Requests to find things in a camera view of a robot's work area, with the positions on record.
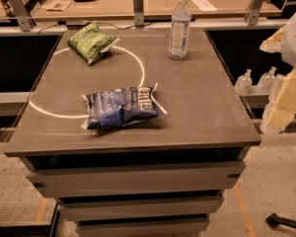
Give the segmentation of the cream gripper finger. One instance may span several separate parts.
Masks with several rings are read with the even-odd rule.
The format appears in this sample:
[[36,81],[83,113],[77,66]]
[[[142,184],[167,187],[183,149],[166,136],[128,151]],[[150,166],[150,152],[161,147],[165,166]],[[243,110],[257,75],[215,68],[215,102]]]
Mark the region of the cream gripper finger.
[[280,90],[266,119],[266,124],[284,130],[296,116],[296,68],[282,80]]
[[285,27],[277,30],[271,37],[261,43],[259,49],[268,53],[280,53],[282,50],[282,37],[284,30]]

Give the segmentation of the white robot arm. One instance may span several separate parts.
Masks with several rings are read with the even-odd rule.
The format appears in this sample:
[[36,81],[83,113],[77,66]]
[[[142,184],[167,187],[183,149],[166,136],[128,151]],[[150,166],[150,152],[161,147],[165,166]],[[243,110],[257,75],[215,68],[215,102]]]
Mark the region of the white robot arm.
[[296,12],[287,24],[259,46],[264,52],[281,53],[281,59],[293,67],[286,76],[275,79],[264,108],[260,130],[279,133],[296,116]]

